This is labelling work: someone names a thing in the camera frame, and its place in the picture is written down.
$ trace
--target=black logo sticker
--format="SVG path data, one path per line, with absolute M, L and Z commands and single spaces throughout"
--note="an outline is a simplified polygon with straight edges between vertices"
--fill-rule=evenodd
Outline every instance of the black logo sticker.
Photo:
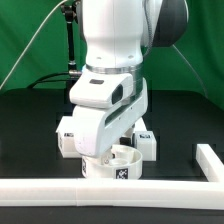
M 73 133 L 65 133 L 64 136 L 65 137 L 74 137 L 74 134 Z
M 86 174 L 86 161 L 82 159 L 82 171 Z
M 150 138 L 149 134 L 140 134 L 140 138 Z
M 128 169 L 116 170 L 116 179 L 128 179 Z

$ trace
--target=black cable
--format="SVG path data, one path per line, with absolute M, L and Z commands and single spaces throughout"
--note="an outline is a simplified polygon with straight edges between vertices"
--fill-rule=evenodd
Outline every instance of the black cable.
M 67 82 L 69 79 L 57 79 L 57 80 L 43 80 L 43 81 L 37 81 L 32 83 L 32 86 L 29 88 L 29 86 L 27 87 L 28 89 L 33 89 L 34 86 L 40 84 L 40 83 L 50 83 L 50 82 Z
M 52 73 L 52 74 L 49 74 L 49 75 L 45 75 L 45 76 L 37 79 L 35 82 L 31 83 L 30 85 L 28 85 L 27 89 L 32 89 L 36 84 L 38 84 L 41 81 L 44 81 L 45 79 L 58 77 L 58 76 L 64 76 L 64 75 L 69 75 L 69 74 L 68 74 L 68 72 L 61 72 L 61 73 Z
M 147 10 L 147 0 L 144 0 L 144 11 L 145 11 L 145 17 L 146 17 L 146 24 L 148 27 L 148 43 L 147 43 L 147 49 L 146 52 L 143 55 L 143 58 L 147 58 L 147 56 L 150 54 L 152 50 L 152 44 L 153 44 L 153 36 L 152 36 L 152 23 L 150 16 L 148 14 Z

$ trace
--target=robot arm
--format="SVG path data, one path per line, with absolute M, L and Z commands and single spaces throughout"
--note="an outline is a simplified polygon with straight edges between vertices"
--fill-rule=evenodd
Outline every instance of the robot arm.
M 189 13 L 186 0 L 142 0 L 146 4 L 153 38 L 153 47 L 169 47 L 173 45 L 185 32 Z M 83 33 L 83 4 L 77 0 L 77 17 L 81 38 L 85 40 Z M 147 47 L 149 39 L 149 26 L 146 13 L 143 15 L 143 35 L 141 46 Z
M 80 26 L 88 51 L 70 100 L 77 104 L 73 112 L 74 141 L 82 155 L 100 157 L 146 112 L 141 45 L 153 41 L 158 21 L 166 17 L 161 17 L 162 9 L 175 5 L 167 5 L 170 1 L 166 0 L 144 1 L 81 2 Z M 176 2 L 184 3 L 187 12 L 185 0 Z

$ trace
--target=black table surface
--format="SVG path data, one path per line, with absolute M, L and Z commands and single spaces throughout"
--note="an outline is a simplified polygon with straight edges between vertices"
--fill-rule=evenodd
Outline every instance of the black table surface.
M 0 178 L 80 178 L 81 160 L 63 159 L 56 128 L 71 105 L 63 90 L 15 89 L 0 95 Z M 224 111 L 200 94 L 149 92 L 144 115 L 158 143 L 142 179 L 206 181 L 196 144 L 224 159 Z M 135 207 L 1 207 L 0 223 L 224 223 L 224 211 Z

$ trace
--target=green backdrop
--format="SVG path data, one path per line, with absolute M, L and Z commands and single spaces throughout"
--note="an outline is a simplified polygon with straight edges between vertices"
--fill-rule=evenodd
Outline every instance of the green backdrop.
M 209 99 L 224 109 L 224 1 L 187 0 L 189 24 L 176 43 L 208 90 Z M 0 83 L 30 38 L 59 0 L 0 1 Z M 86 46 L 75 30 L 76 60 L 85 63 Z M 67 69 L 64 17 L 58 9 L 18 65 L 4 90 L 24 88 L 37 78 Z M 173 48 L 154 48 L 144 62 L 144 76 L 156 90 L 188 90 L 203 94 L 192 71 Z M 43 84 L 63 88 L 64 84 Z

